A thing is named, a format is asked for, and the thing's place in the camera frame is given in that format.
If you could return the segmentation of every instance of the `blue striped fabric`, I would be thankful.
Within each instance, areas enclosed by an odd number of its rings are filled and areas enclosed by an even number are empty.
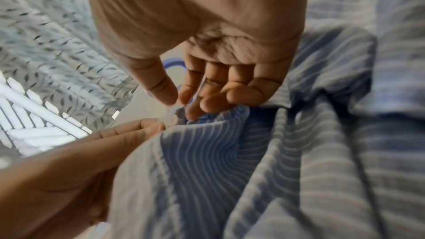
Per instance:
[[[120,167],[112,237],[425,238],[425,0],[310,0],[263,108],[176,126]]]

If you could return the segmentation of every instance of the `palm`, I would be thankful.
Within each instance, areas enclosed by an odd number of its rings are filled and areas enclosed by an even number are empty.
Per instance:
[[[106,47],[165,104],[177,91],[158,56],[185,42],[179,100],[189,118],[256,106],[283,82],[304,28],[307,0],[91,0]]]

